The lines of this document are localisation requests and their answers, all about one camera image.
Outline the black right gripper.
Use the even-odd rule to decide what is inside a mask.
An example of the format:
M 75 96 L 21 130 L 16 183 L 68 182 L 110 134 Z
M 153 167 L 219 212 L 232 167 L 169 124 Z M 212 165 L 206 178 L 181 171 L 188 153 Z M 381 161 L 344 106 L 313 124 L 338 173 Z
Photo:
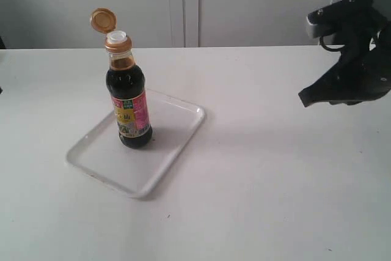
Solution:
M 326 73 L 298 95 L 305 107 L 315 103 L 356 105 L 390 91 L 390 20 L 373 0 L 341 0 L 307 15 L 312 23 L 332 27 L 317 38 L 340 57 Z

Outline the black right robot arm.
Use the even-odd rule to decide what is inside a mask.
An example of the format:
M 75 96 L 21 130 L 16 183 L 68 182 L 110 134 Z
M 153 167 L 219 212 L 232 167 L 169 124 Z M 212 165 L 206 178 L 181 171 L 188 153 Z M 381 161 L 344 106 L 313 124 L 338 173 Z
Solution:
M 340 57 L 300 91 L 304 107 L 315 103 L 356 105 L 390 92 L 390 21 L 373 0 L 340 0 L 307 15 L 307 34 Z

